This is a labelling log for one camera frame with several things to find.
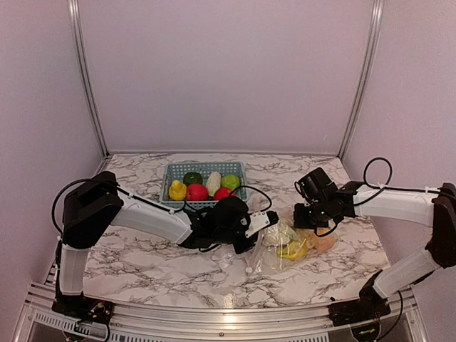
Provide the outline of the clear zip top bag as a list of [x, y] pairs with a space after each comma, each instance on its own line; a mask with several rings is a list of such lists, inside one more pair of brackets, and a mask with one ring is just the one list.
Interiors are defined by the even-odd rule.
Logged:
[[278, 274], [303, 261], [308, 255], [323, 254], [336, 243], [334, 233], [324, 236], [329, 228], [294, 227], [294, 208], [277, 210], [277, 224], [260, 231], [252, 255], [247, 259], [248, 276]]

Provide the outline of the white fake cauliflower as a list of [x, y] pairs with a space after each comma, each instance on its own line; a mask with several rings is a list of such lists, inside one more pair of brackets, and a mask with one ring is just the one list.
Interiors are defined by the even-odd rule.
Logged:
[[276, 224], [268, 227], [264, 233], [264, 243], [268, 247], [287, 246], [292, 242], [298, 242], [301, 238], [298, 233], [288, 224], [280, 219]]

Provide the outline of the yellow fake banana bunch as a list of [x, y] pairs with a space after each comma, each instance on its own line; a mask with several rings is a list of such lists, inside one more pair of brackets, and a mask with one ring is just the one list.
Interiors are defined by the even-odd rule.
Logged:
[[296, 261], [304, 258], [308, 252], [307, 239], [303, 239], [300, 241], [292, 241], [286, 246], [282, 246], [277, 252], [277, 256], [282, 259]]

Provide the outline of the green fake pear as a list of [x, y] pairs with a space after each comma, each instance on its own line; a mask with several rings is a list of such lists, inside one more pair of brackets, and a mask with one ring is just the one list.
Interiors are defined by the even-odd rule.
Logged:
[[229, 189], [230, 191], [238, 188], [240, 186], [240, 184], [241, 184], [241, 182], [240, 182], [239, 177], [236, 175], [233, 175], [233, 174], [225, 175], [221, 179], [221, 186]]

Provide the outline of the red fake apple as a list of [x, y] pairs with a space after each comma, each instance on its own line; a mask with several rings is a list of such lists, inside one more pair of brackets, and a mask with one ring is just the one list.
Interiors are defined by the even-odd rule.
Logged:
[[207, 188], [201, 184], [193, 184], [187, 187], [186, 200], [190, 202], [206, 201], [209, 198]]

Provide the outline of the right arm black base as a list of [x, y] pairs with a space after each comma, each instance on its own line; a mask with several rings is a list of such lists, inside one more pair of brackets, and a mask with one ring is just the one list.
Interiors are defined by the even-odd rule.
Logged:
[[328, 307], [328, 317], [334, 326], [378, 319], [391, 313], [388, 300], [382, 298], [373, 288], [381, 272], [378, 271], [369, 278], [359, 291], [357, 299], [334, 302]]

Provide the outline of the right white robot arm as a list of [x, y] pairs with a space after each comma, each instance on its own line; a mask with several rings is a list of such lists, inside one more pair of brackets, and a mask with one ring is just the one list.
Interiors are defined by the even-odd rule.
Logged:
[[304, 204], [295, 206], [297, 227], [319, 230], [345, 219], [370, 219], [390, 260], [372, 276], [353, 303], [353, 313], [370, 318], [396, 291], [434, 271], [455, 266], [455, 185], [422, 189], [370, 185], [367, 180], [338, 186], [322, 168], [296, 181]]

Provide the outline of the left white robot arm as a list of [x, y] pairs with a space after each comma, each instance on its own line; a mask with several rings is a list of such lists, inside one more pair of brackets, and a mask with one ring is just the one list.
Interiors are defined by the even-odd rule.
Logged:
[[231, 244], [237, 254], [250, 250], [257, 235], [246, 235], [252, 225], [247, 204], [233, 196], [215, 207], [195, 210], [184, 204], [166, 207], [121, 188], [111, 172], [101, 172], [67, 184], [55, 197], [63, 200], [58, 281], [63, 307], [75, 317], [90, 311], [83, 296], [83, 275], [88, 253], [110, 226], [126, 227], [155, 235], [186, 249], [208, 252], [217, 244]]

